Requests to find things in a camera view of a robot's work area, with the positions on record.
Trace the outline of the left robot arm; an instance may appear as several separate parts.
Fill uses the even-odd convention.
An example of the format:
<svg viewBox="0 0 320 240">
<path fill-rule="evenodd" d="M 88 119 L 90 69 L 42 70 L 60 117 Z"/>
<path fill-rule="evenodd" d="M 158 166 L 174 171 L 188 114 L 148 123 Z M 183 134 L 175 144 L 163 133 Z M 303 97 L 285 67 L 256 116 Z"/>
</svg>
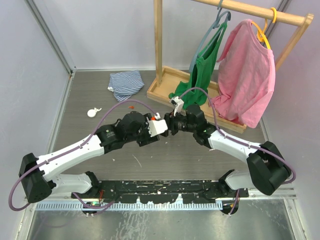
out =
<svg viewBox="0 0 320 240">
<path fill-rule="evenodd" d="M 76 192 L 95 198 L 100 185 L 93 173 L 64 174 L 69 168 L 94 157 L 137 142 L 140 147 L 159 140 L 168 130 L 164 119 L 132 111 L 116 123 L 100 126 L 93 135 L 47 155 L 29 153 L 22 158 L 19 177 L 28 203 L 40 202 L 52 194 Z"/>
</svg>

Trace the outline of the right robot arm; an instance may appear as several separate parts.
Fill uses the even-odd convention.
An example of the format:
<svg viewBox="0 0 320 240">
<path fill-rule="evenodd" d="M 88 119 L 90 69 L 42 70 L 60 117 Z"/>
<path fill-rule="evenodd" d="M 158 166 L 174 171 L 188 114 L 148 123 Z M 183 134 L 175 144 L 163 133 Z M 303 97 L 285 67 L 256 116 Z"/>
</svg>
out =
<svg viewBox="0 0 320 240">
<path fill-rule="evenodd" d="M 275 144 L 250 143 L 227 134 L 209 123 L 196 104 L 190 105 L 185 114 L 166 113 L 164 120 L 168 127 L 164 135 L 175 135 L 179 131 L 192 133 L 199 145 L 227 153 L 247 165 L 246 170 L 231 169 L 218 180 L 219 191 L 225 197 L 245 188 L 256 188 L 270 196 L 293 174 Z"/>
</svg>

